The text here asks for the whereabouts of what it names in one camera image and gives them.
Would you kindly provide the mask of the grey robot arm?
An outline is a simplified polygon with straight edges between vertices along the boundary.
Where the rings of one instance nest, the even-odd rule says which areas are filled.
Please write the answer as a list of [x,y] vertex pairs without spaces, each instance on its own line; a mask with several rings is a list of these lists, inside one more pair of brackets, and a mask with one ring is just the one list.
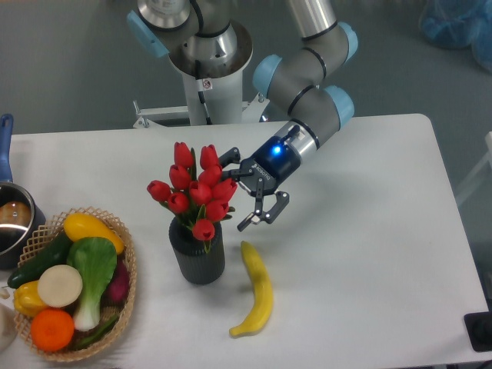
[[[292,58],[264,58],[253,83],[258,93],[288,115],[288,122],[250,157],[236,149],[221,157],[226,170],[255,199],[254,210],[238,225],[271,223],[289,201],[280,185],[354,114],[341,88],[320,83],[357,51],[353,29],[339,22],[328,1],[289,1],[303,43]],[[128,27],[156,58],[168,57],[181,73],[192,125],[238,123],[242,78],[252,56],[248,31],[230,16],[228,1],[139,1]]]

